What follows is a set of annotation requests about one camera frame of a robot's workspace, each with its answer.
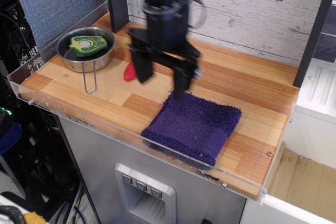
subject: green object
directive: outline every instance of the green object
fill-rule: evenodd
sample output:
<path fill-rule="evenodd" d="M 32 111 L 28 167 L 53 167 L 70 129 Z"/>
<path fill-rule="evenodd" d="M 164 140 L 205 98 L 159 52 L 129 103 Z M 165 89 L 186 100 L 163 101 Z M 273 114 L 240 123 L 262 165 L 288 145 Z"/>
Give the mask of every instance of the green object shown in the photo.
<path fill-rule="evenodd" d="M 3 110 L 3 111 L 5 111 L 5 112 L 7 112 L 7 114 L 9 114 L 9 115 L 12 114 L 11 111 L 9 111 L 9 110 L 7 110 L 7 109 L 5 109 L 5 108 L 3 108 L 3 107 L 0 107 L 0 109 Z"/>
<path fill-rule="evenodd" d="M 72 48 L 79 57 L 87 57 L 103 50 L 107 46 L 101 36 L 76 36 L 70 39 Z"/>

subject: wooden tabletop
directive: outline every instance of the wooden tabletop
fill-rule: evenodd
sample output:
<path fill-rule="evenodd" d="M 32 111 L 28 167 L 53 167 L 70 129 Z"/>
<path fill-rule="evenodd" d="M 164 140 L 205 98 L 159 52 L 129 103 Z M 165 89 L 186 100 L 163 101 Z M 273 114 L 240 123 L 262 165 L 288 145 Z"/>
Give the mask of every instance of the wooden tabletop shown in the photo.
<path fill-rule="evenodd" d="M 93 26 L 111 30 L 109 14 Z M 140 134 L 159 112 L 173 89 L 173 80 L 170 69 L 155 64 L 155 74 L 146 83 L 140 84 L 137 79 L 124 81 L 123 72 L 131 60 L 131 40 L 127 34 L 130 27 L 140 25 L 128 23 L 114 34 L 114 59 L 97 71 L 96 93 L 86 94 L 83 74 L 66 68 L 58 55 L 22 85 L 52 98 L 59 108 L 60 104 L 67 105 L 69 114 L 83 111 L 93 115 L 85 119 L 88 123 L 98 125 L 102 119 Z M 197 40 L 190 42 L 202 53 L 199 65 L 204 73 L 200 80 L 193 80 L 189 92 L 218 104 L 235 106 L 243 113 L 216 159 L 216 168 L 234 176 L 216 169 L 207 174 L 253 198 L 260 192 L 239 179 L 260 187 L 264 185 L 299 92 L 292 86 L 297 68 Z M 93 73 L 87 74 L 87 83 L 88 90 L 94 89 Z"/>

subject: yellow object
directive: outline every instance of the yellow object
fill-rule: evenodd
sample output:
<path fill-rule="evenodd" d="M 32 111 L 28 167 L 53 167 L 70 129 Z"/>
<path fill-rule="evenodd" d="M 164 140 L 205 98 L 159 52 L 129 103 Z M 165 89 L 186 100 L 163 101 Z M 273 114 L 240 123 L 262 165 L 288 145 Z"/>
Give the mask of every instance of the yellow object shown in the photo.
<path fill-rule="evenodd" d="M 46 221 L 35 212 L 28 212 L 23 214 L 27 224 L 46 224 Z"/>

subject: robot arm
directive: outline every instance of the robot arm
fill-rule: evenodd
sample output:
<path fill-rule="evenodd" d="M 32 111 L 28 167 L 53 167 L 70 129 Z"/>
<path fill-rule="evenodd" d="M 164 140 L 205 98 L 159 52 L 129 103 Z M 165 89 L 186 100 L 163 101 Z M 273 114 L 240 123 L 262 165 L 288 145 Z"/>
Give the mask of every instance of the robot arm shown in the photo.
<path fill-rule="evenodd" d="M 143 11 L 147 30 L 131 28 L 132 60 L 138 79 L 145 82 L 153 75 L 153 61 L 174 70 L 175 98 L 182 96 L 197 75 L 200 52 L 186 40 L 189 0 L 145 0 Z M 165 54 L 182 56 L 179 60 Z"/>

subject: white wood panel wall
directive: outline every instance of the white wood panel wall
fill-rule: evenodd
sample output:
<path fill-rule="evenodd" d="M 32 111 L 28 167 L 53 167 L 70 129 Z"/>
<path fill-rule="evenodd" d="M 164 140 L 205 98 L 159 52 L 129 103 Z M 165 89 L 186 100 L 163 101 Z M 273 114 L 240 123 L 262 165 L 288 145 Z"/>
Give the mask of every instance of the white wood panel wall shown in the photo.
<path fill-rule="evenodd" d="M 130 20 L 145 24 L 144 0 L 128 0 Z M 207 19 L 192 38 L 299 66 L 321 0 L 203 0 Z M 190 23 L 201 14 L 191 2 Z"/>

